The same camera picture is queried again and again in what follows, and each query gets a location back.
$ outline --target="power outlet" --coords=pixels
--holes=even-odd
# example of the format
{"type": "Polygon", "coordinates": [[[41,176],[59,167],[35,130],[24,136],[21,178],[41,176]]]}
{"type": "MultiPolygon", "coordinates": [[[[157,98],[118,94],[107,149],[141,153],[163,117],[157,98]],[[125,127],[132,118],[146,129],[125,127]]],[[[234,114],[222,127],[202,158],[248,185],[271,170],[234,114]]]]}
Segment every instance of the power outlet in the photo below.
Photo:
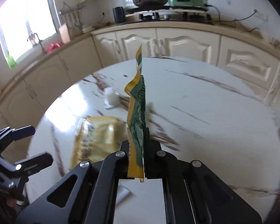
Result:
{"type": "Polygon", "coordinates": [[[261,11],[252,8],[253,13],[256,11],[254,14],[254,17],[261,19],[262,21],[268,22],[269,21],[269,16],[265,13],[262,13],[261,11]]]}

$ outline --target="marble table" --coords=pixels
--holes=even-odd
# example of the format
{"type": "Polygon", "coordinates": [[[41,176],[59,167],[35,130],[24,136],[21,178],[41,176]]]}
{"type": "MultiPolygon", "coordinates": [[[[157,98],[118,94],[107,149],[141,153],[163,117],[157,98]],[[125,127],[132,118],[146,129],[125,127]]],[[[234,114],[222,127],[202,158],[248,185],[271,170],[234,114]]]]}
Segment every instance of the marble table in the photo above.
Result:
{"type": "MultiPolygon", "coordinates": [[[[212,65],[176,57],[143,58],[142,63],[151,136],[178,159],[201,160],[264,220],[280,186],[280,142],[270,109],[239,78],[212,65]]],[[[135,73],[135,60],[103,68],[50,106],[36,128],[29,156],[47,151],[54,163],[30,176],[30,202],[69,171],[81,117],[126,120],[129,98],[124,88],[135,73]],[[120,107],[104,108],[106,87],[119,91],[120,107]]],[[[161,180],[121,184],[132,195],[117,206],[114,223],[165,223],[161,180]]]]}

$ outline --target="crumpled plastic wrapper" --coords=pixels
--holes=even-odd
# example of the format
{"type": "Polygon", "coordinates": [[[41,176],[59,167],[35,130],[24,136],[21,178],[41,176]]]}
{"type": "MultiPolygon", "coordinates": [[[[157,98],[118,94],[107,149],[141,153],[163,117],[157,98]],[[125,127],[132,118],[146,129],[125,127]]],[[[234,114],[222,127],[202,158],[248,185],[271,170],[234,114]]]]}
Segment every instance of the crumpled plastic wrapper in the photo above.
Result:
{"type": "Polygon", "coordinates": [[[112,116],[84,117],[80,120],[70,169],[81,161],[97,162],[120,148],[127,140],[126,123],[112,116]]]}
{"type": "Polygon", "coordinates": [[[145,123],[145,82],[142,73],[142,45],[136,53],[137,72],[126,87],[125,92],[130,96],[127,113],[127,135],[130,144],[129,167],[127,176],[140,178],[143,182],[143,129],[145,123]]]}

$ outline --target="yellow green packaging strip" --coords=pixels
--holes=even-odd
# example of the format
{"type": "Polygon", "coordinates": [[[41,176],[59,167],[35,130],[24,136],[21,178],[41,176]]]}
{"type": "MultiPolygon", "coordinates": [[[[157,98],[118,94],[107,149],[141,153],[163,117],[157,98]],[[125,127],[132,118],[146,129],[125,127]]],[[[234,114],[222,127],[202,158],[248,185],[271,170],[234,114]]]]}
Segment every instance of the yellow green packaging strip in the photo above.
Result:
{"type": "Polygon", "coordinates": [[[130,143],[129,167],[127,176],[144,178],[143,172],[143,129],[145,128],[145,84],[142,72],[142,45],[136,53],[137,73],[126,87],[130,95],[130,105],[127,114],[127,136],[130,143]]]}

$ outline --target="electrical cord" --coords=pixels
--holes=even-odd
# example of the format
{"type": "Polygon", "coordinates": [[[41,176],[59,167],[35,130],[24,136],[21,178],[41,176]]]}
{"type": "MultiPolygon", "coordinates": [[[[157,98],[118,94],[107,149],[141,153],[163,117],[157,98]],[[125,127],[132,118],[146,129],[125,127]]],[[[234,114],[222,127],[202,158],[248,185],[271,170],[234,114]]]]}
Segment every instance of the electrical cord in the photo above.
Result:
{"type": "MultiPolygon", "coordinates": [[[[208,4],[205,4],[205,6],[206,6],[206,7],[213,7],[214,9],[217,10],[219,20],[213,20],[214,22],[219,22],[220,25],[230,26],[230,27],[232,27],[232,28],[236,28],[237,24],[236,24],[235,22],[240,22],[240,21],[246,20],[246,19],[248,19],[248,18],[251,18],[255,13],[257,13],[257,10],[254,10],[254,13],[251,14],[250,16],[246,17],[246,18],[243,18],[243,19],[234,19],[234,20],[230,20],[230,21],[221,21],[221,13],[220,13],[220,10],[219,10],[216,6],[214,6],[214,5],[208,5],[208,4]],[[227,24],[222,24],[222,22],[224,22],[224,23],[234,22],[234,26],[227,25],[227,24]]],[[[248,29],[246,29],[246,27],[244,27],[243,25],[241,25],[241,26],[242,26],[247,32],[252,32],[252,31],[255,30],[255,29],[259,29],[258,27],[256,27],[256,28],[253,28],[253,29],[251,29],[251,30],[248,30],[248,29]]]]}
{"type": "Polygon", "coordinates": [[[208,4],[206,4],[205,6],[206,6],[206,7],[213,7],[214,9],[217,10],[217,13],[218,13],[218,16],[219,16],[219,23],[220,23],[220,25],[221,25],[221,13],[220,13],[220,10],[219,10],[216,6],[214,6],[214,5],[208,5],[208,4]]]}
{"type": "Polygon", "coordinates": [[[103,19],[105,18],[105,13],[102,13],[102,14],[103,14],[103,17],[102,17],[102,19],[101,19],[100,21],[97,22],[98,24],[104,24],[104,23],[101,23],[101,22],[102,22],[103,19]]]}

